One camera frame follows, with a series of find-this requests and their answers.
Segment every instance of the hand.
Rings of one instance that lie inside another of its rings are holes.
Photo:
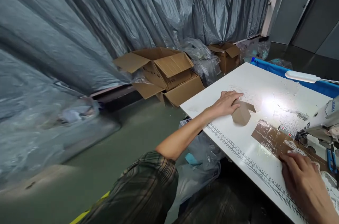
[[[292,199],[311,224],[339,223],[318,168],[308,157],[298,153],[280,155],[282,176]]]
[[[221,92],[220,98],[212,106],[205,109],[205,113],[210,120],[213,120],[220,116],[226,116],[233,114],[234,111],[240,107],[240,104],[233,104],[233,102],[242,96],[242,93],[236,91]]]

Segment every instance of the industrial sewing machine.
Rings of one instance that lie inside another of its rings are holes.
[[[328,168],[337,174],[334,147],[339,149],[339,96],[327,102],[305,123],[305,127],[297,133],[295,140],[305,144],[308,135],[317,138],[319,144],[327,149]]]

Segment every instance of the right hand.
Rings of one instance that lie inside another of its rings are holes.
[[[339,215],[315,164],[298,153],[280,155],[282,176],[292,199],[311,224],[339,223]]]

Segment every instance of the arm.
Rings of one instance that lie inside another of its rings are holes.
[[[240,105],[232,104],[234,100],[242,95],[242,93],[236,93],[235,91],[221,92],[221,96],[215,104],[206,108],[189,123],[168,136],[155,150],[166,159],[177,160],[186,147],[209,122],[217,117],[233,114]]]
[[[236,92],[222,92],[220,99],[160,143],[156,151],[141,156],[115,182],[109,195],[77,220],[94,223],[164,223],[176,196],[178,172],[174,160],[213,119],[231,114]]]

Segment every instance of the green floor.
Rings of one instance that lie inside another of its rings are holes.
[[[180,108],[163,107],[155,97],[138,101],[118,115],[119,131],[60,166],[58,172],[30,189],[0,194],[1,223],[70,223],[109,191],[126,167],[175,131],[186,116]]]

